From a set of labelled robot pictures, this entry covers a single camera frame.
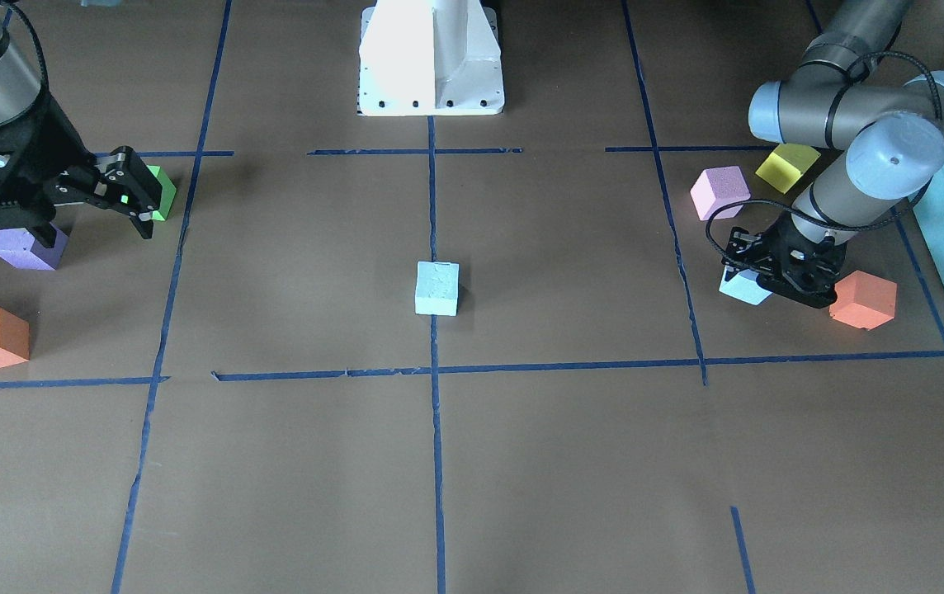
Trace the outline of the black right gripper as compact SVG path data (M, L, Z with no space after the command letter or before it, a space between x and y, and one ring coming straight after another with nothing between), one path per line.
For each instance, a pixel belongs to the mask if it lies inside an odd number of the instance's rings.
M26 113L0 125L0 230L25 229L51 248L56 205L86 203L124 215L143 239L163 185L130 147L95 157L56 99L41 91Z

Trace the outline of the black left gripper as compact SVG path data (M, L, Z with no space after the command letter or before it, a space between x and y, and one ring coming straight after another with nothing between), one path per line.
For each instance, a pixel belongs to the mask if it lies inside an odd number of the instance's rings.
M815 309L838 300L835 285L846 259L846 244L832 239L811 241L796 228L791 214L782 215L762 241L765 259L759 264L758 286Z

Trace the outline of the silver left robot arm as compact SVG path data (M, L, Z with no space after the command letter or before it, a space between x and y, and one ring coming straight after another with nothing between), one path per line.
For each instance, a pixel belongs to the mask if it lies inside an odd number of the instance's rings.
M846 1L796 71L753 95L755 138L839 151L766 232L732 230L726 266L751 271L767 292L830 307L847 243L923 195L944 164L944 71L913 59L918 76L901 86L866 82L892 53L910 5Z

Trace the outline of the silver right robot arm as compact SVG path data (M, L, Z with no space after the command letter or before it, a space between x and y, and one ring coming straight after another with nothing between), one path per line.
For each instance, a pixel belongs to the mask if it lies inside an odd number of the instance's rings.
M96 157L50 90L35 27L28 63L0 18L0 230L24 229L54 246L60 205L86 203L124 215L144 239L153 234L163 186L133 148Z

